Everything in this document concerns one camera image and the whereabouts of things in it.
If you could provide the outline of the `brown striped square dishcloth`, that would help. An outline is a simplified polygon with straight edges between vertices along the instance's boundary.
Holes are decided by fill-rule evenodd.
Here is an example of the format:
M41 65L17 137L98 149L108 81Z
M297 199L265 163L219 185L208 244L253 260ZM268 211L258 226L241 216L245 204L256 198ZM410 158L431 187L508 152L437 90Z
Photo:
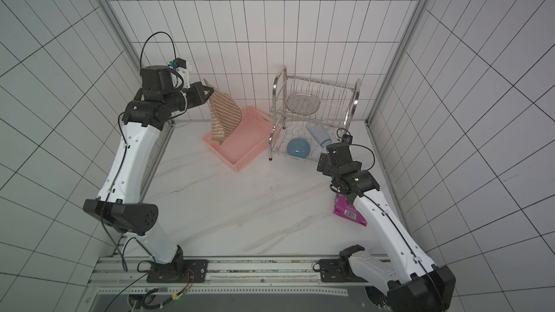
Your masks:
M215 86L204 79L205 85L214 90L209 98L209 109L212 121L212 141L222 145L241 124L242 112L235 100L220 92Z

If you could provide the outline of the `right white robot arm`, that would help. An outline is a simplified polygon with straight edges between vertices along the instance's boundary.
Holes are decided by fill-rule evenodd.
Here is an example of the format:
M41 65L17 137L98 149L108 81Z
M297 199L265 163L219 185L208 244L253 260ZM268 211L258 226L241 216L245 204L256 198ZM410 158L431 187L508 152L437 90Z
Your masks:
M390 260L384 264L360 246L347 248L341 252L346 278L366 280L384 295L392 311L448 311L454 274L447 266L437 266L414 241L374 176L352 159L349 144L326 146L317 170L331 178L331 190L345 196L367 221Z

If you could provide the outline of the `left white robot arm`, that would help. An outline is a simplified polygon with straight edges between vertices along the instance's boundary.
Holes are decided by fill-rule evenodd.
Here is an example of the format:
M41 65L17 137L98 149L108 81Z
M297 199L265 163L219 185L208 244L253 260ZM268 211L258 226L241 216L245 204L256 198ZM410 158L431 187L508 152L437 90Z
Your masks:
M143 86L121 114L121 143L106 182L83 210L117 232L132 233L153 258L150 283L181 282L189 277L181 247L158 222L158 207L141 202L143 177L155 143L167 122L205 104L214 89L189 82L190 64L174 59L166 66L141 69Z

